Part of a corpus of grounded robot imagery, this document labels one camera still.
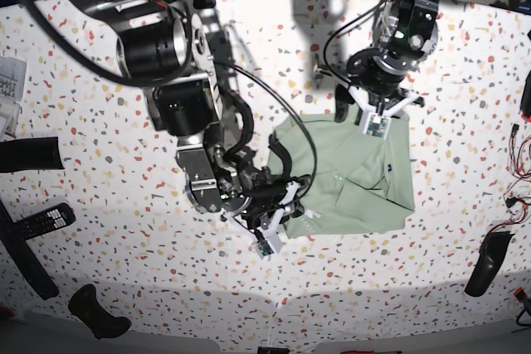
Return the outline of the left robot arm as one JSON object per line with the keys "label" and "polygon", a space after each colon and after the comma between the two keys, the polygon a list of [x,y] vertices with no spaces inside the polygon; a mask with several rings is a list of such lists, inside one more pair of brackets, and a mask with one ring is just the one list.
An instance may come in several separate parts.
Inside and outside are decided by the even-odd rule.
{"label": "left robot arm", "polygon": [[397,117],[409,104],[425,105],[400,87],[436,48],[440,0],[382,0],[375,10],[373,41],[348,58],[336,85],[335,121],[343,122],[352,104],[358,112]]}

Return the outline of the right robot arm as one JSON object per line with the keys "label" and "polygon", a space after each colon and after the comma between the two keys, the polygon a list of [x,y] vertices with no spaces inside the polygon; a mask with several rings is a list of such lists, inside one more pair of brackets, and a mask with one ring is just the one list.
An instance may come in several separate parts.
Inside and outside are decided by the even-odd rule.
{"label": "right robot arm", "polygon": [[225,211],[264,231],[303,212],[312,176],[293,174],[291,156],[275,135],[269,147],[281,170],[254,165],[251,108],[218,78],[219,62],[198,14],[216,0],[71,1],[116,33],[119,75],[143,90],[153,126],[176,138],[176,161],[197,211]]}

